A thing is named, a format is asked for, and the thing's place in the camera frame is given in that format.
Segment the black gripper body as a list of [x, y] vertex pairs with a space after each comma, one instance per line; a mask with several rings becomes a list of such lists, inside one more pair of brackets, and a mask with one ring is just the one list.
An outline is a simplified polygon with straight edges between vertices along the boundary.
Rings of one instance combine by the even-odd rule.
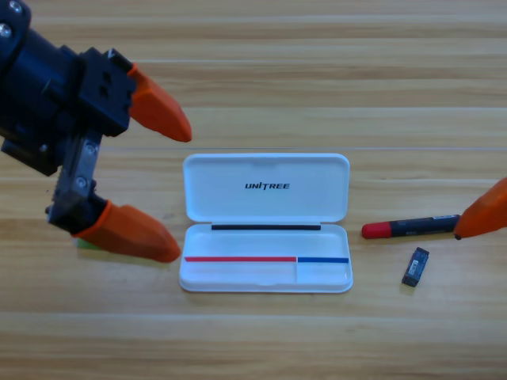
[[59, 174], [48, 221], [70, 234], [105, 210], [93, 178], [101, 140], [128, 129], [135, 82], [95, 48], [77, 54], [28, 31], [1, 76], [2, 152]]

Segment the orange dark-tipped gripper finger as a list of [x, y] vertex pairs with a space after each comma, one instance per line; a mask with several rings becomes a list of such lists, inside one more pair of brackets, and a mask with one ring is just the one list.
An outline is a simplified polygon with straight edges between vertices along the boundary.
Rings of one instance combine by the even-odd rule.
[[506, 178], [498, 181], [461, 215], [455, 238], [471, 238], [506, 228]]

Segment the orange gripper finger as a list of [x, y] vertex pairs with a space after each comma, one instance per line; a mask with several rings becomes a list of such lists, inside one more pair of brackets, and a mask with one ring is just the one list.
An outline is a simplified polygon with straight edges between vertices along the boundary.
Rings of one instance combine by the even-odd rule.
[[144, 74], [136, 63], [128, 72], [135, 81], [130, 116], [140, 125], [183, 143], [193, 138], [190, 122], [182, 107], [159, 84]]
[[111, 201], [92, 226], [73, 237], [110, 253], [161, 263], [173, 262], [181, 255], [176, 239], [161, 222], [133, 206], [117, 206]]

